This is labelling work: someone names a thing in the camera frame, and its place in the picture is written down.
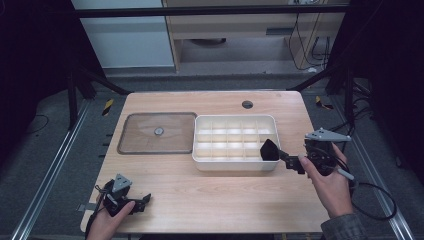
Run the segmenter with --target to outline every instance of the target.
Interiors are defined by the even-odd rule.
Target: black curtain
[[[355,39],[345,60],[355,77],[371,81],[373,107],[392,143],[393,157],[415,170],[424,184],[424,2],[380,2],[352,1],[378,9],[346,14],[329,65],[340,61],[344,47]],[[341,79],[343,73],[336,73],[330,82]]]
[[[47,9],[74,10],[70,0],[1,1],[0,167],[25,134],[38,102],[67,88],[72,64],[105,77],[80,20],[45,14]],[[74,77],[79,85],[91,86],[87,77]]]

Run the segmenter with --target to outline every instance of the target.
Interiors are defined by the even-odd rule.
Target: organizer compartment
[[[280,145],[270,115],[198,116],[192,155],[202,171],[271,171],[278,161],[262,160],[266,139]]]

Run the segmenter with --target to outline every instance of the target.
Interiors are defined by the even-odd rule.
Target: human hand
[[[346,156],[333,144],[336,156],[347,163]],[[333,171],[328,176],[322,176],[315,165],[305,156],[299,155],[299,161],[312,180],[322,205],[327,209],[330,218],[353,213],[350,199],[349,182],[343,175]]]
[[[103,202],[100,205],[100,210],[94,219],[87,240],[110,240],[118,229],[121,222],[131,212],[135,205],[134,201],[127,203],[118,214],[114,217],[109,215],[109,212],[103,208]]]

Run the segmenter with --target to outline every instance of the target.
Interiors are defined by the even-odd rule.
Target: floor
[[[318,45],[316,53],[320,52],[319,47],[322,45]],[[308,79],[324,67],[317,60],[313,68],[297,69],[282,38],[227,39],[223,44],[186,41],[181,61],[178,72],[113,76],[110,80],[133,91],[283,90]],[[323,91],[325,83],[323,79],[302,91],[314,128],[330,129],[345,121],[343,94],[327,96]],[[83,239],[79,226],[82,214],[75,209],[88,200],[93,190],[125,102],[125,96],[97,84],[95,87],[98,93],[94,100],[79,98],[84,121],[72,136],[67,132],[66,92],[40,102],[27,136],[0,175],[0,239],[10,239],[13,233],[32,239]],[[324,105],[332,105],[334,109],[317,106],[316,96],[321,97]],[[111,98],[114,99],[111,111],[102,116],[104,105]],[[366,102],[358,101],[355,111],[366,107]],[[424,225],[421,210],[424,187],[410,169],[396,166],[391,147],[379,123],[373,120],[374,114],[368,109],[357,116],[352,135],[354,141],[346,146],[345,154],[355,176],[388,189],[400,211],[389,222],[372,220],[360,214],[361,221],[371,239],[424,239],[421,227]],[[63,148],[66,141],[71,148]],[[372,189],[358,190],[353,200],[367,212],[378,215],[392,207],[384,196]],[[33,221],[23,221],[31,219],[31,216],[25,216],[26,213],[32,214]],[[319,233],[275,235],[275,239],[319,238]]]

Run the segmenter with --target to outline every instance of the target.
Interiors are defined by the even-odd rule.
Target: black object
[[[131,212],[129,213],[132,215],[133,213],[137,212],[144,212],[144,208],[146,207],[147,203],[150,201],[150,197],[152,196],[150,193],[143,197],[143,199],[128,199],[126,196],[128,194],[128,191],[130,190],[130,186],[125,187],[117,192],[113,192],[113,184],[115,183],[115,180],[110,180],[106,185],[104,190],[106,191],[105,198],[103,200],[103,205],[109,212],[110,216],[114,217],[116,214],[121,211],[121,209],[129,202],[134,201],[135,205]]]
[[[323,176],[330,175],[337,165],[331,142],[305,139],[307,157]]]
[[[307,157],[315,165],[321,175],[328,176],[333,172],[337,165],[337,159],[334,157],[334,150],[331,142],[305,139],[305,148]],[[281,159],[286,163],[287,169],[293,169],[297,171],[298,174],[305,174],[305,169],[303,169],[300,164],[298,157],[289,156],[286,152],[278,149],[277,145],[270,139],[265,141],[260,152],[264,161]]]

